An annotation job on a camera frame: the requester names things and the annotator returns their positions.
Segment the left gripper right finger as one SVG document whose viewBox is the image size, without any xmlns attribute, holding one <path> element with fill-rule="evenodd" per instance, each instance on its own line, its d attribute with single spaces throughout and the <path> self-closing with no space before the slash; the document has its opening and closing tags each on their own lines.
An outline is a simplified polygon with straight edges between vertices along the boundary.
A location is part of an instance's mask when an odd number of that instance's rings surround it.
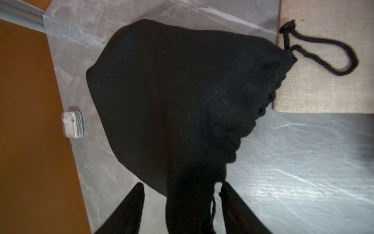
<svg viewBox="0 0 374 234">
<path fill-rule="evenodd" d="M 227 234 L 271 234 L 228 182 L 219 195 Z"/>
</svg>

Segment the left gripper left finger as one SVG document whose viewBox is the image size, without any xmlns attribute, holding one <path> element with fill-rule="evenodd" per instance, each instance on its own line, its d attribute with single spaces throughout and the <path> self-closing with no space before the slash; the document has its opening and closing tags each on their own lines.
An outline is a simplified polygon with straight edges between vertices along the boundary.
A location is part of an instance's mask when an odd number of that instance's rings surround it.
<svg viewBox="0 0 374 234">
<path fill-rule="evenodd" d="M 139 182 L 95 234 L 138 234 L 144 199 L 144 184 Z"/>
</svg>

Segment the black cloth bag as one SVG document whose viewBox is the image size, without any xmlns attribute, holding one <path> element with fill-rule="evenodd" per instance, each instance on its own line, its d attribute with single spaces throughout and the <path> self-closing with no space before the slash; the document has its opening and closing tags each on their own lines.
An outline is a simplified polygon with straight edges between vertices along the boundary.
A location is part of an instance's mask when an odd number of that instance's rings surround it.
<svg viewBox="0 0 374 234">
<path fill-rule="evenodd" d="M 339 41 L 280 28 L 267 39 L 142 19 L 119 29 L 86 73 L 117 160 L 167 198 L 171 234 L 213 234 L 214 186 L 276 97 L 298 51 L 336 76 L 358 66 Z"/>
</svg>

